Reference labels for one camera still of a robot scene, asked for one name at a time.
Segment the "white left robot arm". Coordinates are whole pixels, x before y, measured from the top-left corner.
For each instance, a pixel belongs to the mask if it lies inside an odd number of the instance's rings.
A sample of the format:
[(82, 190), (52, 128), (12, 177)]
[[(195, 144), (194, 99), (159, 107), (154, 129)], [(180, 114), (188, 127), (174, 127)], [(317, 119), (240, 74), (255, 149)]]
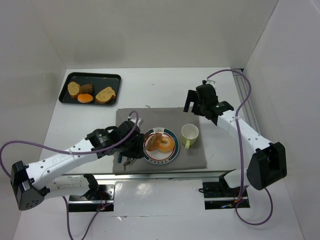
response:
[(11, 167), (10, 184), (18, 209), (30, 210), (46, 199), (62, 196), (81, 196), (87, 200), (98, 198), (103, 187), (91, 173), (66, 176), (81, 165), (104, 156), (119, 153), (129, 161), (143, 158), (145, 136), (141, 119), (129, 117), (119, 126), (96, 129), (65, 151), (44, 160)]

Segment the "sliced bread loaf end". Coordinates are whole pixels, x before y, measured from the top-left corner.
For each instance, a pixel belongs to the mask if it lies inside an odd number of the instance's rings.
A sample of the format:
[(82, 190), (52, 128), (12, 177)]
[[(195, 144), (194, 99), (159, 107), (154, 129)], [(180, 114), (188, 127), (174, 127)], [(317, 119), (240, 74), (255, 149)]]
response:
[(75, 99), (80, 94), (81, 86), (78, 83), (72, 81), (67, 85), (67, 90), (71, 98)]

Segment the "orange glazed donut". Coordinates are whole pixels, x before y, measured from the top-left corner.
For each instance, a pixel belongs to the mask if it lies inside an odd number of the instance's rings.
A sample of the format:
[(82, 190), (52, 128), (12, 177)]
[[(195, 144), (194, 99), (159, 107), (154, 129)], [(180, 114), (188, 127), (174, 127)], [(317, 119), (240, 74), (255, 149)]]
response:
[(172, 138), (163, 136), (157, 145), (157, 150), (162, 153), (167, 153), (175, 148), (175, 142)]

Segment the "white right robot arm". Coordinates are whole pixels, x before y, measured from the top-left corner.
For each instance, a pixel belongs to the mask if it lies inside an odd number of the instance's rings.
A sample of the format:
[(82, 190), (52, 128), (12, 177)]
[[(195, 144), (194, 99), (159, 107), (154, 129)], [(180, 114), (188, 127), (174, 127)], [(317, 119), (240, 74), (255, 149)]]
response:
[(261, 136), (227, 101), (219, 101), (215, 88), (209, 83), (188, 90), (184, 112), (203, 116), (236, 139), (250, 158), (248, 167), (224, 173), (219, 178), (230, 189), (252, 186), (262, 190), (287, 176), (285, 146), (272, 143)]

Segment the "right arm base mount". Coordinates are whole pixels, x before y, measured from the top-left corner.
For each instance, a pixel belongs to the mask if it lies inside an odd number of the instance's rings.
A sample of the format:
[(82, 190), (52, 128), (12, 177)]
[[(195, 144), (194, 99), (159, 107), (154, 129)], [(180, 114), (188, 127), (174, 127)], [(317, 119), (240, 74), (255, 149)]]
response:
[(203, 182), (202, 188), (198, 189), (203, 194), (206, 210), (234, 209), (238, 203), (240, 208), (250, 207), (248, 192), (243, 190), (239, 201), (240, 187), (229, 187), (227, 184), (225, 175), (230, 172), (231, 170), (220, 175), (218, 181)]

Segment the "brown muffin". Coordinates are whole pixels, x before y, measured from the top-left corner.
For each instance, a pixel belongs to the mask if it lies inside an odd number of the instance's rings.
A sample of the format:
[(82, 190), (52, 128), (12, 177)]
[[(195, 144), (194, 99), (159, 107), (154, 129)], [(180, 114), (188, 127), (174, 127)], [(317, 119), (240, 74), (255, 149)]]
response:
[(161, 133), (155, 133), (151, 136), (150, 140), (147, 142), (146, 146), (144, 147), (144, 151), (155, 151), (158, 149), (160, 143), (162, 140), (162, 134)]

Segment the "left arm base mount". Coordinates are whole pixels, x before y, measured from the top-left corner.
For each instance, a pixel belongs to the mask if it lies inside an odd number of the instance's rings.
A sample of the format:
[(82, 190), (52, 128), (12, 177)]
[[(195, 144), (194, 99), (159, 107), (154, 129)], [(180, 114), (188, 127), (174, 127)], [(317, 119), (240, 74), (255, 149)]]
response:
[(115, 182), (99, 185), (99, 192), (87, 199), (85, 196), (70, 195), (68, 210), (70, 213), (113, 212), (115, 198)]

